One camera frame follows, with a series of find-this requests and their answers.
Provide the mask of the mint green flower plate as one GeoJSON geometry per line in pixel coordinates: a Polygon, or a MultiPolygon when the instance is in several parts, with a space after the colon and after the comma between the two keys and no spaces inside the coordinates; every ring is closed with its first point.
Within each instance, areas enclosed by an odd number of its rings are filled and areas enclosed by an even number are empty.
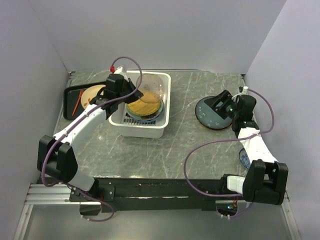
{"type": "Polygon", "coordinates": [[[153,114],[151,114],[151,115],[147,115],[147,116],[134,115],[133,113],[129,112],[129,110],[128,110],[127,107],[126,107],[126,104],[124,105],[124,107],[125,107],[125,110],[126,110],[127,114],[128,114],[130,117],[132,117],[132,118],[134,118],[134,119],[137,119],[137,120],[150,120],[150,119],[153,119],[153,118],[158,117],[158,116],[162,113],[162,111],[163,111],[163,109],[164,109],[164,103],[163,103],[162,100],[160,101],[160,103],[161,103],[160,109],[157,110],[155,113],[153,113],[153,114]]]}

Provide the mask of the dark blue floral plate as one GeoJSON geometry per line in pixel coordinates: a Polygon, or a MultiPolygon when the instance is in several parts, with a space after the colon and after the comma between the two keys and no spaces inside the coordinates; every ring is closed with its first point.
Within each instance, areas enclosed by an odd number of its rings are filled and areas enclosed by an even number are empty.
{"type": "Polygon", "coordinates": [[[195,116],[197,120],[205,127],[212,130],[223,130],[232,124],[232,120],[227,117],[221,118],[206,103],[207,99],[216,99],[216,96],[207,96],[202,98],[195,106],[195,116]]]}

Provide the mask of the round woven bamboo mat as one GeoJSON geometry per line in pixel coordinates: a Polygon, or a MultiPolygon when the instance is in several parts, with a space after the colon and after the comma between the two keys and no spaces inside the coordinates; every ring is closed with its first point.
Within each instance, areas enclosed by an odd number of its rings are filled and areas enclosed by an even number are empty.
{"type": "Polygon", "coordinates": [[[144,117],[152,115],[158,111],[161,107],[161,102],[147,103],[142,100],[137,100],[132,103],[127,103],[126,107],[132,114],[144,117]]]}

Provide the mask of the turquoise polka dot plate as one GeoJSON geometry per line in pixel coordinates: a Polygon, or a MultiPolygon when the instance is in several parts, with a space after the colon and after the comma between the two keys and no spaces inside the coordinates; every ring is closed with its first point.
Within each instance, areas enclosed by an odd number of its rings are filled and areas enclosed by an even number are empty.
{"type": "Polygon", "coordinates": [[[155,124],[156,120],[158,119],[158,117],[155,117],[153,119],[135,119],[131,116],[127,116],[126,118],[131,122],[137,122],[137,123],[143,123],[143,124],[148,124],[148,123],[155,124]]]}

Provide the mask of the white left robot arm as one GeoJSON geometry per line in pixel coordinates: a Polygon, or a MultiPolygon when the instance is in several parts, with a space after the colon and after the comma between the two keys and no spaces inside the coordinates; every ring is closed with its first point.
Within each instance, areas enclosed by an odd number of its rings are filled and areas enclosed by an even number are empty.
{"type": "Polygon", "coordinates": [[[85,110],[64,130],[54,136],[44,135],[39,140],[37,169],[46,187],[46,176],[57,183],[79,189],[88,201],[100,195],[99,181],[80,170],[76,153],[81,144],[100,124],[105,122],[122,103],[133,103],[143,94],[124,73],[111,73],[85,110]]]}

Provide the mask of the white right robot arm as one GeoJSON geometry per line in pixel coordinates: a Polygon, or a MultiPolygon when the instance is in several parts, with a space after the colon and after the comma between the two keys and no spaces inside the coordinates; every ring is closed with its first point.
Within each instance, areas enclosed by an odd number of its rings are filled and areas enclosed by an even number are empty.
{"type": "Polygon", "coordinates": [[[244,92],[232,96],[227,90],[206,99],[205,104],[220,119],[230,118],[231,128],[248,156],[250,166],[246,176],[226,174],[219,186],[224,199],[241,194],[247,202],[281,205],[283,203],[289,168],[270,153],[254,120],[257,100],[244,92]]]}

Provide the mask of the clear textured glass plate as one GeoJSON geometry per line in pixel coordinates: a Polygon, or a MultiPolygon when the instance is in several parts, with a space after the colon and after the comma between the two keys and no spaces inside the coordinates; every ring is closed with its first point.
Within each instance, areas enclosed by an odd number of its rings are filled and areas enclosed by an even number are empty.
{"type": "Polygon", "coordinates": [[[140,83],[138,90],[143,94],[141,101],[147,104],[159,103],[164,96],[165,86],[163,80],[157,74],[143,73],[136,80],[140,83]]]}

